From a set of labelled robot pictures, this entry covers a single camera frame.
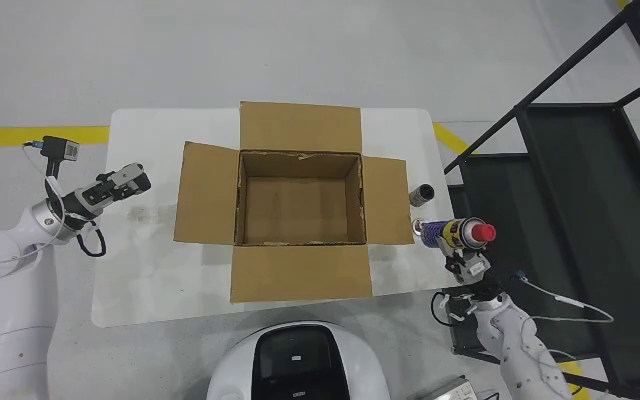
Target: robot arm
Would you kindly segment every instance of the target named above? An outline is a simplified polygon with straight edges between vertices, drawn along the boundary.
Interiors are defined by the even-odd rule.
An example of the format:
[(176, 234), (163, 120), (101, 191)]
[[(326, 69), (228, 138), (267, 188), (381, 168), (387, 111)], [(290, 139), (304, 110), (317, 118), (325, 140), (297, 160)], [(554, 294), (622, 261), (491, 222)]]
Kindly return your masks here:
[(500, 372), (515, 400), (570, 399), (567, 382), (547, 347), (536, 336), (533, 319), (506, 293), (478, 302), (478, 339), (500, 360)]
[[(109, 204), (151, 187), (142, 165), (129, 164), (63, 196), (55, 176), (62, 159), (77, 158), (77, 144), (45, 138), (40, 148), (49, 158), (49, 198), (28, 206), (15, 228), (0, 231), (2, 399), (49, 398), (46, 362), (58, 315), (58, 294), (53, 247), (43, 244), (68, 243)], [(66, 154), (73, 159), (64, 158)]]
[(425, 245), (432, 243), (430, 247), (440, 248), (446, 258), (445, 268), (471, 291), (467, 314), (473, 313), (478, 320), (477, 335), (482, 346), (500, 360), (502, 378), (511, 397), (514, 400), (571, 399), (562, 371), (536, 336), (533, 318), (513, 304), (498, 282), (485, 276), (491, 268), (484, 255), (486, 241), (471, 236), (473, 226), (484, 225), (484, 221), (454, 220), (444, 225), (445, 229), (451, 227), (449, 232), (438, 230), (436, 237), (425, 237), (433, 234), (436, 224), (443, 225), (433, 224), (429, 227), (424, 221), (416, 220), (414, 230)]

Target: gray floor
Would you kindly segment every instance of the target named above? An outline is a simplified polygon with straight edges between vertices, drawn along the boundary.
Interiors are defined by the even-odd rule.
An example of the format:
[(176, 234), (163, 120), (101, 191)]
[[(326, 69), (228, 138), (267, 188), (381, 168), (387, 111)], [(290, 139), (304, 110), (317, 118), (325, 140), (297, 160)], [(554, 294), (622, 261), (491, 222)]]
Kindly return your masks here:
[[(419, 107), (472, 141), (616, 11), (606, 0), (98, 1), (0, 5), (0, 126), (107, 125), (127, 107), (232, 107), (240, 100)], [(640, 86), (640, 52), (620, 32), (545, 94), (605, 101)], [(627, 110), (640, 120), (640, 106)], [(443, 161), (453, 153), (441, 146)], [(515, 127), (485, 151), (520, 151)], [(65, 188), (102, 172), (82, 146)], [(43, 196), (17, 148), (0, 148), (0, 228)], [(450, 354), (431, 293), (99, 329), (92, 261), (57, 254), (60, 318), (49, 353), (54, 399), (201, 399), (217, 360), (266, 325), (320, 318), (364, 337), (394, 399), (466, 374), (505, 388), (495, 366)], [(601, 370), (596, 365), (594, 376)]]

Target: spray can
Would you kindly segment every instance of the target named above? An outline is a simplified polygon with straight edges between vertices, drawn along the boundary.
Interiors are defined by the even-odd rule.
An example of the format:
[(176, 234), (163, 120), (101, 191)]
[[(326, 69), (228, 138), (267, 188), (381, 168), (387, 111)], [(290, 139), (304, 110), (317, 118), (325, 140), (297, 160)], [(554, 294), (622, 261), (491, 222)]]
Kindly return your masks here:
[(435, 191), (431, 185), (426, 183), (420, 185), (413, 192), (409, 193), (409, 203), (414, 207), (420, 207), (427, 201), (433, 199)]
[(438, 237), (454, 249), (481, 249), (496, 238), (496, 228), (475, 217), (434, 222), (417, 219), (413, 221), (413, 229), (422, 243), (431, 248), (438, 248)]

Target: small metal can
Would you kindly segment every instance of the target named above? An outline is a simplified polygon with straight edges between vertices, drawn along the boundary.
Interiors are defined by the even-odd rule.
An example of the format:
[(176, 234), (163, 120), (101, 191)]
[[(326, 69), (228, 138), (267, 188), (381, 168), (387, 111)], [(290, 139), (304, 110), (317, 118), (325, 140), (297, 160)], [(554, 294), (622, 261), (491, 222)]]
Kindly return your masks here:
[(428, 184), (422, 184), (416, 188), (413, 192), (409, 193), (409, 203), (414, 207), (420, 207), (427, 201), (433, 199), (435, 191), (433, 187)]

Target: cardboard box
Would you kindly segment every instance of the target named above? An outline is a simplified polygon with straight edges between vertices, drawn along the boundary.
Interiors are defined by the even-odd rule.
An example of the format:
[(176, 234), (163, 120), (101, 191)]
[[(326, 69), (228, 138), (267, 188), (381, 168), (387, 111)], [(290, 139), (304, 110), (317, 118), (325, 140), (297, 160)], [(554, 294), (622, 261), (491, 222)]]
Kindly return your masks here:
[(242, 103), (240, 150), (185, 143), (174, 240), (234, 246), (233, 303), (370, 297), (367, 244), (414, 240), (405, 162), (361, 152), (358, 108)]

